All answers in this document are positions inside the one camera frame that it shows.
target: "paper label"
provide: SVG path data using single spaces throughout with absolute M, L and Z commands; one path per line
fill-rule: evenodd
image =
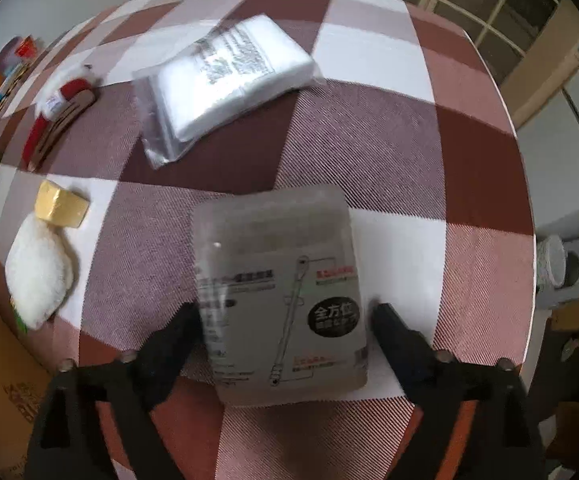
M 217 384 L 290 390 L 367 365 L 356 269 L 327 244 L 217 258 L 197 285 Z
M 243 25 L 205 38 L 198 46 L 197 63 L 212 85 L 231 77 L 243 84 L 274 71 Z
M 41 113 L 47 120 L 52 122 L 60 116 L 67 105 L 68 102 L 63 97 L 63 94 L 57 90 L 45 101 L 41 108 Z

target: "plastic package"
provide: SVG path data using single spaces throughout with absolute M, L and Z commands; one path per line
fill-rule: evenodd
M 323 399 L 367 380 L 349 210 L 334 186 L 205 202 L 194 215 L 199 308 L 220 399 Z
M 214 30 L 178 56 L 135 73 L 148 160 L 154 169 L 178 160 L 212 129 L 319 82 L 314 59 L 264 14 Z

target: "checkered tablecloth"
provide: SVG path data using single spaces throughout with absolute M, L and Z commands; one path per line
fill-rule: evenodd
M 314 56 L 327 86 L 278 98 L 151 170 L 132 73 L 260 13 Z M 28 173 L 21 155 L 35 99 L 78 64 L 102 78 L 100 97 Z M 108 9 L 42 54 L 0 118 L 0 152 L 0 308 L 10 323 L 4 262 L 42 179 L 91 201 L 83 225 L 64 230 L 78 262 L 70 295 L 23 337 L 48 366 L 138 348 L 195 296 L 194 206 L 319 182 L 345 191 L 364 304 L 389 301 L 462 360 L 524 358 L 535 242 L 514 129 L 466 34 L 403 1 L 134 0 Z M 368 374 L 367 386 L 339 399 L 226 408 L 199 347 L 153 419 L 189 480 L 380 479 L 413 408 L 373 340 Z M 119 472 L 131 478 L 100 409 Z

